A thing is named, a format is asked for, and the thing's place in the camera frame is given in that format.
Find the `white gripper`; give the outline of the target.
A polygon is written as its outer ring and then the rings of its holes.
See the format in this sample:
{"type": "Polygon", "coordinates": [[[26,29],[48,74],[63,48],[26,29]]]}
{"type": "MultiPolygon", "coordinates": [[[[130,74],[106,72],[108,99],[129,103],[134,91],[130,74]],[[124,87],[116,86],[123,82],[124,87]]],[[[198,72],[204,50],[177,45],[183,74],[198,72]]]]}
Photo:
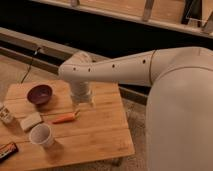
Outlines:
{"type": "Polygon", "coordinates": [[[70,90],[74,105],[92,103],[92,90],[88,82],[73,82],[70,84],[70,90]]]}

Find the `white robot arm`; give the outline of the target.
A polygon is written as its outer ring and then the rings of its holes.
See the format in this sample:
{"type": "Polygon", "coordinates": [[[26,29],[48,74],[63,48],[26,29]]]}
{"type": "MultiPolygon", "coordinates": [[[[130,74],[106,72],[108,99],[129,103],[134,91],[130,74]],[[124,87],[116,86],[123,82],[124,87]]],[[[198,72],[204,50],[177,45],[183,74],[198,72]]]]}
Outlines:
{"type": "Polygon", "coordinates": [[[169,48],[100,62],[80,51],[58,74],[76,100],[90,81],[149,87],[148,171],[213,171],[213,50],[169,48]]]}

